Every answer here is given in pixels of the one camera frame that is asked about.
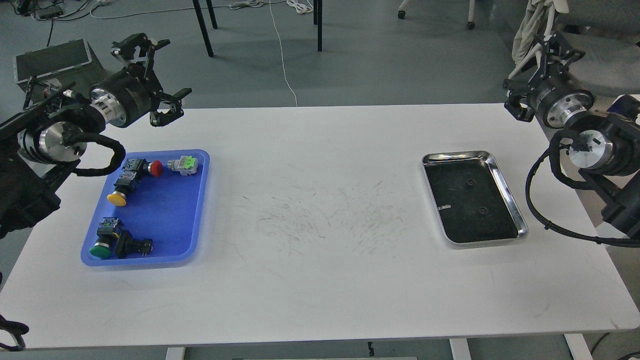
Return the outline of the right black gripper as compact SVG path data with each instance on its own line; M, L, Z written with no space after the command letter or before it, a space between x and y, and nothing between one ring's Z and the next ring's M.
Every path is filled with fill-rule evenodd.
M505 79L507 100L503 107L517 120L530 123L534 116L551 129L562 129L570 119L590 110L595 96L570 72L571 64L583 59L586 51L574 48L558 31L549 39L535 35L541 46L541 61L527 84Z

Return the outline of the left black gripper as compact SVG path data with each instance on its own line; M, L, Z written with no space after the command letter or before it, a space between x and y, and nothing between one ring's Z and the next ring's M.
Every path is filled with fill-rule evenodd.
M185 114L182 100L192 93L192 88L183 88L173 95L167 94L158 78L151 74L155 52L169 44L169 39L155 41L145 33L132 34L120 42L112 43L110 54L125 69L101 80L90 89L90 106L101 114L107 125L126 128L150 112L150 125L163 127ZM159 104L168 105L168 109L160 111Z

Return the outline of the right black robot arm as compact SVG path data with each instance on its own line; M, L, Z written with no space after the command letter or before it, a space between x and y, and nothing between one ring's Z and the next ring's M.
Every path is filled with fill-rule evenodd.
M553 32L535 35L541 51L537 70L525 86L505 80L505 109L517 120L542 121L554 129L548 148L535 161L525 180L529 210L547 230L580 240L618 248L640 244L640 130L639 100L622 95L606 111L594 111L595 96L570 73L570 65L585 56L565 37ZM562 184L574 190L594 191L605 203L602 219L624 237L579 234L546 218L531 199L533 178L548 159L550 170Z

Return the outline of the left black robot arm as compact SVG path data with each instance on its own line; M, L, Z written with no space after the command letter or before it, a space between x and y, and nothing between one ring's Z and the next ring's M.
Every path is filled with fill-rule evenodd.
M60 208L57 190L71 175L114 173L126 150L104 136L108 125L126 128L149 115L152 126L183 116L183 88L170 95L154 72L154 55L170 44L136 33L114 42L122 69L107 74L84 39L14 58L14 77L25 93L22 109L0 128L1 236L35 227Z

